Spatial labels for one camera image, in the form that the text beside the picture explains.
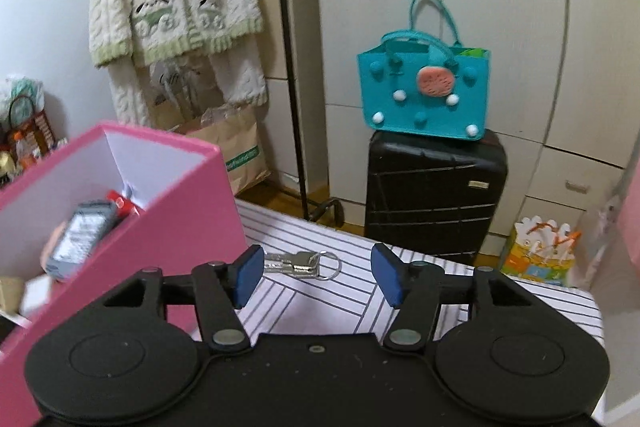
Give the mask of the black hard suitcase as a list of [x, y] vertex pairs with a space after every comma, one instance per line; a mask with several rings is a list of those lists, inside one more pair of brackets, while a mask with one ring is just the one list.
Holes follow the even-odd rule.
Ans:
[[506, 151], [490, 130], [478, 141], [375, 131], [364, 236], [472, 265], [507, 177]]

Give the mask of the beige wooden wardrobe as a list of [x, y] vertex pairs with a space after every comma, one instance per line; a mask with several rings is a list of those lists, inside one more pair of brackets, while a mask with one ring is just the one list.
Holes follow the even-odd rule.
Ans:
[[[509, 178], [490, 231], [535, 212], [576, 217], [605, 202], [639, 132], [639, 0], [444, 0], [462, 41], [492, 55], [487, 124]], [[364, 221], [370, 130], [356, 56], [403, 28], [409, 0], [319, 0], [326, 179]]]

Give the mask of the striped white tablecloth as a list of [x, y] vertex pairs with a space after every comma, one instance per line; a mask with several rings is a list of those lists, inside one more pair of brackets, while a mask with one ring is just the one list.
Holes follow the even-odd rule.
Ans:
[[[401, 303], [423, 268], [435, 288], [431, 345], [472, 317], [473, 270], [460, 263], [401, 251], [238, 202], [234, 215], [250, 246], [241, 269], [239, 315], [248, 343], [276, 359], [322, 359], [337, 346], [357, 355], [390, 337]], [[583, 291], [495, 277], [491, 297], [525, 327], [512, 345], [536, 366], [604, 357], [602, 321]]]

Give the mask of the brown paper grocery bag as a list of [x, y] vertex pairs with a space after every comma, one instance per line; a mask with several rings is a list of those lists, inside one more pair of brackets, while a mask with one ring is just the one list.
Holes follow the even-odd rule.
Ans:
[[209, 108], [202, 116], [178, 124], [172, 131], [220, 148], [235, 195], [270, 175], [253, 106]]

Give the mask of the cream plastic clip holder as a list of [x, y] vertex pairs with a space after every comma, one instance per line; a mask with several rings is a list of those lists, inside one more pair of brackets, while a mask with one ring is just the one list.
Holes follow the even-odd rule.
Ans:
[[25, 291], [21, 277], [0, 277], [0, 310], [7, 314], [20, 311]]

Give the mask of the silver keys with ring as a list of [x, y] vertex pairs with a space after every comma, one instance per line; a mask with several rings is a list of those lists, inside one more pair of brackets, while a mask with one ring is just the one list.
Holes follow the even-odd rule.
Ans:
[[[321, 261], [329, 259], [334, 267], [323, 272]], [[342, 260], [329, 251], [297, 251], [295, 254], [265, 254], [264, 272], [283, 274], [294, 279], [332, 281], [341, 273]]]

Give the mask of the teal felt tote bag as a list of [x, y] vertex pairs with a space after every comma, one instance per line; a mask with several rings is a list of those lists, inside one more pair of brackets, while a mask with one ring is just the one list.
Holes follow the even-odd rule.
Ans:
[[363, 118], [374, 130], [478, 141], [486, 131], [491, 53], [464, 46], [446, 5], [430, 1], [454, 42], [417, 30], [419, 0], [411, 0], [409, 27], [357, 55]]

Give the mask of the colourful gift bag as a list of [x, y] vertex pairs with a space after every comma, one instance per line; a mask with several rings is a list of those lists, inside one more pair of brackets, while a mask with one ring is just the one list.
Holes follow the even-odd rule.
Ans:
[[499, 269], [510, 277], [565, 286], [581, 237], [568, 223], [558, 225], [539, 216], [522, 218], [514, 223], [503, 247]]

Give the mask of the black clothes rack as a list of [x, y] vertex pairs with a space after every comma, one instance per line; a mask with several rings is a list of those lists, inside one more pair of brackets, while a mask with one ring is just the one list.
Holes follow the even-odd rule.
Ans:
[[299, 202], [302, 205], [303, 219], [309, 222], [319, 222], [329, 211], [332, 211], [333, 223], [337, 228], [345, 224], [345, 210], [343, 204], [336, 197], [328, 197], [323, 202], [314, 202], [308, 198], [306, 167], [302, 132], [300, 132], [300, 120], [298, 98], [296, 89], [296, 75], [293, 56], [292, 27], [290, 21], [290, 9], [288, 0], [280, 0], [281, 27], [283, 32], [283, 49], [286, 68], [286, 82], [288, 83], [288, 105], [292, 118], [292, 132], [294, 141], [295, 161], [298, 176]]

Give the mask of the white charger cube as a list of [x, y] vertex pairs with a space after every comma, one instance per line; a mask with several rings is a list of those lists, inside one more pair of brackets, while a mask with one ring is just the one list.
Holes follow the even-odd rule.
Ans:
[[20, 306], [22, 317], [30, 317], [48, 303], [52, 294], [53, 280], [47, 274], [41, 274], [25, 283]]

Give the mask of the pink round compact case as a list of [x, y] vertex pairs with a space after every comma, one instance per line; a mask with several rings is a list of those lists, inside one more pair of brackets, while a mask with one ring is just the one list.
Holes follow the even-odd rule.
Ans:
[[54, 255], [58, 252], [58, 246], [60, 246], [67, 225], [68, 222], [63, 221], [53, 230], [40, 254], [40, 267], [43, 272], [57, 281], [64, 281], [66, 277], [65, 262], [56, 260]]

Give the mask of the pink paper shopping bag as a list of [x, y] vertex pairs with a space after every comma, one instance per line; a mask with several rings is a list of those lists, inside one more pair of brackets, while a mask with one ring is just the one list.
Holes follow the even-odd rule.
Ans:
[[618, 228], [623, 237], [627, 253], [631, 262], [639, 266], [640, 249], [640, 172], [636, 168], [634, 177], [629, 185], [627, 196], [620, 217], [618, 217]]

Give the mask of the cream knitted cardigan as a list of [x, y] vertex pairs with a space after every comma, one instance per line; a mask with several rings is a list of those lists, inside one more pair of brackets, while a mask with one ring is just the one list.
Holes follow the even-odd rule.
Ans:
[[256, 36], [258, 0], [90, 0], [89, 51], [106, 68], [116, 117], [154, 127], [151, 68], [204, 56], [224, 101], [262, 106], [267, 83]]

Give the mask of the pink cardboard storage box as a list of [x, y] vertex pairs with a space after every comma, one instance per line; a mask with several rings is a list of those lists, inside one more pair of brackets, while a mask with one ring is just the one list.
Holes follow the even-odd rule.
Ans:
[[149, 128], [97, 124], [1, 192], [1, 273], [30, 280], [51, 233], [82, 202], [130, 186], [142, 208], [105, 236], [82, 269], [1, 345], [1, 422], [31, 426], [40, 413], [23, 376], [30, 347], [107, 289], [141, 269], [189, 273], [232, 261], [247, 246], [219, 147]]

